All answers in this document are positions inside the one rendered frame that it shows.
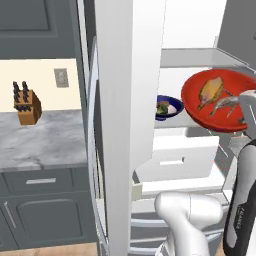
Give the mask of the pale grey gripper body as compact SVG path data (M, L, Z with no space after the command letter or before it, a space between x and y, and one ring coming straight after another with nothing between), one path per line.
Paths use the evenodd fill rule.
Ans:
M247 124L247 133L256 134L256 89L242 92L239 103Z

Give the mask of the red bowl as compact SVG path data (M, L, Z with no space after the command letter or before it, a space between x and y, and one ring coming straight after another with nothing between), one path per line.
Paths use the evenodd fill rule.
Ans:
M234 96L238 96L246 90L256 89L256 78L240 72L229 69L201 71L192 75L182 87L181 97L187 113L195 122L210 130L226 133L245 130L247 124L239 121L243 117L240 106L237 106L230 116L227 116L230 107L221 108L213 116L210 116L209 113L212 111L214 103L206 105L201 110L198 109L201 88L208 80L216 77L222 78L224 89Z

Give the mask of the glass fridge shelf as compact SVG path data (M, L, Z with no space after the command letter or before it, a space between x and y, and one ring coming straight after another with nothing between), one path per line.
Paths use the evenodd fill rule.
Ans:
M161 51L160 67L242 67L256 73L256 67L218 48L163 49Z

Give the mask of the blue bowl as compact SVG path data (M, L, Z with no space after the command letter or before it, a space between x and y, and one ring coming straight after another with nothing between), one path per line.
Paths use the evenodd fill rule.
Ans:
M168 113L166 115L158 115L157 114L157 105L158 104L165 104L168 107ZM155 119L157 121L164 121L167 118L174 117L180 114L184 109L184 104L173 97L166 96L166 95L158 95L157 96L157 103L156 103L156 115Z

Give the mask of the white fridge crisper drawer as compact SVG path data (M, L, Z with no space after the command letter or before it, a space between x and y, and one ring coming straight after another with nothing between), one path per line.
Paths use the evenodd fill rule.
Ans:
M208 177L218 145L218 136L187 137L185 128L156 129L152 157L134 176L139 182Z

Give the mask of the white fridge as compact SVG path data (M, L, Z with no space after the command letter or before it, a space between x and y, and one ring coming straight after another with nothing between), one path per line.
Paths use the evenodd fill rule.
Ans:
M87 144L87 103L91 69L93 38L97 39L95 0L77 0L83 51L86 101L83 105L84 129ZM161 51L170 48L218 48L256 67L256 0L166 0ZM191 67L161 68L158 79L158 95L180 100L184 83L194 74L210 69L229 69L256 78L256 73L242 67ZM223 88L220 97L234 96ZM107 234L107 213L105 205L104 156L101 124L101 101L99 78L96 87L95 147L97 161L98 199L104 200L100 213ZM247 128L237 132L218 132L204 128L183 111L164 121L155 119L156 129L185 128L187 137L218 136L219 145L211 173L205 178L176 179L139 182L132 174L133 213L156 212L155 199L162 192L183 192L213 197L222 206L222 201L231 203L237 175L238 156L241 149L251 141Z

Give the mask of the white fridge door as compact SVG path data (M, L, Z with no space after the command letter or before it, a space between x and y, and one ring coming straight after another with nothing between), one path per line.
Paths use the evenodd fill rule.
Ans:
M152 156L166 0L95 0L109 256L127 256L133 171Z

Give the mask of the wooden knife block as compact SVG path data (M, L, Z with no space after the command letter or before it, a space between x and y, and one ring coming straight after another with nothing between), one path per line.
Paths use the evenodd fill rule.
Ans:
M33 90L28 88L25 81L19 88L16 81L13 82L14 108L18 112L21 125L35 125L42 115L41 101Z

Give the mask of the grey drawer front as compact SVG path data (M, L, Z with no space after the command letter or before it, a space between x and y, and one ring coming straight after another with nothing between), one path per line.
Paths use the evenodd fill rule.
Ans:
M45 169L0 174L0 195L66 192L74 189L71 169Z

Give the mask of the grey cupboard door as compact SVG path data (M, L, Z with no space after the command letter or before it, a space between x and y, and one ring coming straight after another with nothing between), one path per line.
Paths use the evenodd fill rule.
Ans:
M8 201L17 228L5 210ZM19 249L97 241L88 192L0 198L0 208Z

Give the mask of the grey wall outlet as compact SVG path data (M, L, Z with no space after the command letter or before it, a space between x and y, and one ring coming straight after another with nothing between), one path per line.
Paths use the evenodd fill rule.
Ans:
M55 69L54 70L56 86L58 88L68 88L68 73L66 69Z

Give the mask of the grey wall cupboard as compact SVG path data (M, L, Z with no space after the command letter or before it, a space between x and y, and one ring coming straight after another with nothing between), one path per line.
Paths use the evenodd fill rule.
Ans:
M76 0L0 0L0 60L75 57Z

